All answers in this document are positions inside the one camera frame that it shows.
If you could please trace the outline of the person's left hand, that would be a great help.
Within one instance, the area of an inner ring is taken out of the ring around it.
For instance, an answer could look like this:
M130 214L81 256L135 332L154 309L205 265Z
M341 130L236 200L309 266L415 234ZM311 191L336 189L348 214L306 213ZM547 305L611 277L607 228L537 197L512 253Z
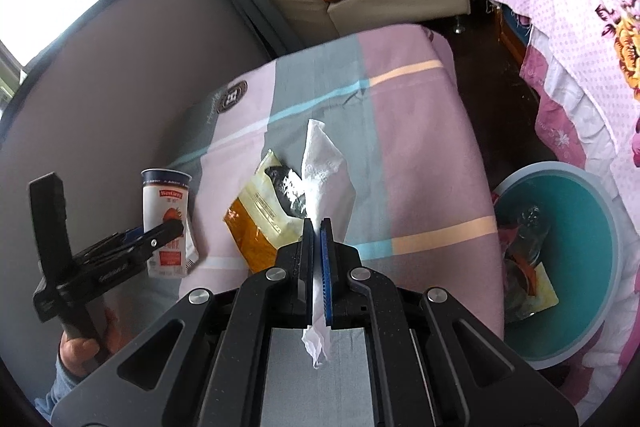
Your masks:
M127 340L120 331L118 318L115 312L105 309L106 331L104 343L111 355L122 349ZM58 355L62 365L68 373L75 377L86 377L90 373L89 363L93 361L100 351L99 343L95 339L75 338L70 339L66 333L62 334Z

